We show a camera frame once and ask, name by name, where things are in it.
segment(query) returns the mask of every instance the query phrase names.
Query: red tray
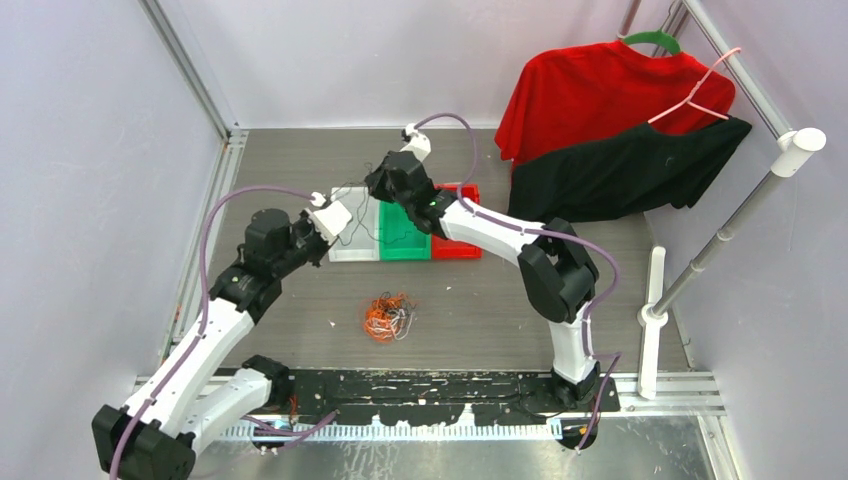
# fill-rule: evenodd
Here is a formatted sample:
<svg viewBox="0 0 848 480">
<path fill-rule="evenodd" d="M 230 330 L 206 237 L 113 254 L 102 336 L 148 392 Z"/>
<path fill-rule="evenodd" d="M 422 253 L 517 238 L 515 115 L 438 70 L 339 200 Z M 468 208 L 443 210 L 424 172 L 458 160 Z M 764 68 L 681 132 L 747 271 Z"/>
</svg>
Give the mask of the red tray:
<svg viewBox="0 0 848 480">
<path fill-rule="evenodd" d="M 436 188 L 456 191 L 459 185 L 436 185 Z M 462 188 L 462 196 L 468 198 L 476 204 L 480 203 L 480 190 L 477 185 L 469 184 Z M 432 259 L 434 260 L 450 260 L 457 258 L 481 258 L 483 250 L 473 245 L 463 242 L 454 242 L 453 240 L 442 240 L 433 235 L 431 245 Z"/>
</svg>

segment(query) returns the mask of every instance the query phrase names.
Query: gray wooden floor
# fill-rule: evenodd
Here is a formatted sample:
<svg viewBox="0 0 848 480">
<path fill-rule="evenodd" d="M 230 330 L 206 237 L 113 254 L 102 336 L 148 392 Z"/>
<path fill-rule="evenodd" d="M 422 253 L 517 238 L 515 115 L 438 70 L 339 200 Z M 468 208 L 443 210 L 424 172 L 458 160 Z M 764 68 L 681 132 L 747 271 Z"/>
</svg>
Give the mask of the gray wooden floor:
<svg viewBox="0 0 848 480">
<path fill-rule="evenodd" d="M 425 165 L 437 183 L 462 180 L 471 149 L 463 130 L 427 132 L 433 153 Z M 481 204 L 506 211 L 509 166 L 498 159 L 494 132 L 478 131 L 482 163 L 472 180 Z M 320 191 L 362 181 L 390 149 L 400 148 L 399 130 L 255 130 L 250 132 L 237 187 L 274 184 Z M 233 200 L 215 249 L 211 274 L 234 258 L 250 216 L 281 208 L 295 217 L 307 204 L 273 193 Z M 369 208 L 376 207 L 376 202 Z M 622 351 L 622 371 L 636 371 L 641 330 L 635 313 L 644 301 L 650 234 L 641 215 L 613 222 L 575 225 L 577 233 L 609 250 L 623 278 L 618 290 L 595 311 L 597 352 Z M 601 271 L 598 292 L 611 270 Z M 377 344 L 357 314 L 366 298 L 404 291 L 419 302 L 409 336 Z M 291 367 L 527 369 L 547 370 L 553 356 L 545 322 L 528 304 L 518 269 L 485 253 L 481 260 L 329 263 L 303 267 L 283 281 L 283 295 L 224 362 L 238 365 L 259 353 Z M 663 329 L 660 368 L 686 370 L 673 321 Z"/>
</svg>

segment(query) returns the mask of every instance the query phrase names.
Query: garment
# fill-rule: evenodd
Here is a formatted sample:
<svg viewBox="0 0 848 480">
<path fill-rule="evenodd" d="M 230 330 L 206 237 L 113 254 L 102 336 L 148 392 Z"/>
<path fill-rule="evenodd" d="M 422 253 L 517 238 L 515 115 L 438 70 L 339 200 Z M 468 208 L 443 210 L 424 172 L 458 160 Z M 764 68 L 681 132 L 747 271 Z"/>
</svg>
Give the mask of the garment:
<svg viewBox="0 0 848 480">
<path fill-rule="evenodd" d="M 679 53 L 653 58 L 620 41 L 542 53 L 527 63 L 495 134 L 501 159 L 521 165 L 545 153 L 618 135 L 680 103 L 707 72 Z M 733 82 L 713 72 L 693 102 L 727 113 Z M 663 133 L 681 134 L 715 117 L 693 108 L 658 120 Z"/>
<path fill-rule="evenodd" d="M 734 117 L 684 135 L 644 123 L 612 138 L 555 150 L 515 168 L 508 214 L 591 222 L 667 203 L 692 207 L 750 131 L 751 124 Z"/>
</svg>

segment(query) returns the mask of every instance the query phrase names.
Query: tangled wire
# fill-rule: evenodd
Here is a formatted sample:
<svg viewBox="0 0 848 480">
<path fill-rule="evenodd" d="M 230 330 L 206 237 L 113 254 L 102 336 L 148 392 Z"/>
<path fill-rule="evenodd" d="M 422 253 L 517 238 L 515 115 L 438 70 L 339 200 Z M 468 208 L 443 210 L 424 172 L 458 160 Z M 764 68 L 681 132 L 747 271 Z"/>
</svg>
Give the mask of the tangled wire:
<svg viewBox="0 0 848 480">
<path fill-rule="evenodd" d="M 362 328 L 369 337 L 380 343 L 403 340 L 409 335 L 409 329 L 415 319 L 416 306 L 404 293 L 392 296 L 391 293 L 385 292 L 372 300 L 365 309 Z"/>
</svg>

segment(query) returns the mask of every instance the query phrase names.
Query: clothing rack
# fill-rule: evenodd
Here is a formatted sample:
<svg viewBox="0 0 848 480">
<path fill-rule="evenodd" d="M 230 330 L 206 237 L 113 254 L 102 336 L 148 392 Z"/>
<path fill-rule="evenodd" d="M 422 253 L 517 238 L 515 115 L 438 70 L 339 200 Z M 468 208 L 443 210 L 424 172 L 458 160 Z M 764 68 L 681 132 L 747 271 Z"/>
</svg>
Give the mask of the clothing rack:
<svg viewBox="0 0 848 480">
<path fill-rule="evenodd" d="M 619 28 L 618 38 L 627 36 L 641 0 L 631 0 Z M 669 17 L 663 22 L 661 30 L 677 37 L 685 23 L 691 18 L 712 45 L 717 55 L 730 50 L 730 45 L 722 36 L 710 18 L 700 0 L 676 0 L 669 9 Z M 661 48 L 654 50 L 654 56 L 662 56 Z M 791 178 L 810 156 L 824 148 L 825 134 L 816 128 L 792 130 L 786 117 L 774 105 L 769 96 L 754 80 L 744 63 L 734 55 L 725 63 L 730 76 L 739 89 L 754 106 L 766 127 L 777 139 L 783 153 L 774 161 L 768 173 L 751 191 L 745 201 L 733 212 L 733 215 L 716 231 L 713 238 L 704 245 L 689 266 L 677 277 L 671 287 L 663 293 L 665 270 L 665 248 L 655 246 L 651 251 L 648 268 L 648 289 L 646 303 L 639 311 L 637 319 L 644 328 L 642 358 L 639 364 L 639 394 L 645 398 L 656 396 L 657 358 L 659 354 L 660 329 L 668 322 L 668 310 L 686 287 L 703 272 L 716 254 L 736 235 L 742 224 L 750 218 L 757 208 L 777 187 Z"/>
</svg>

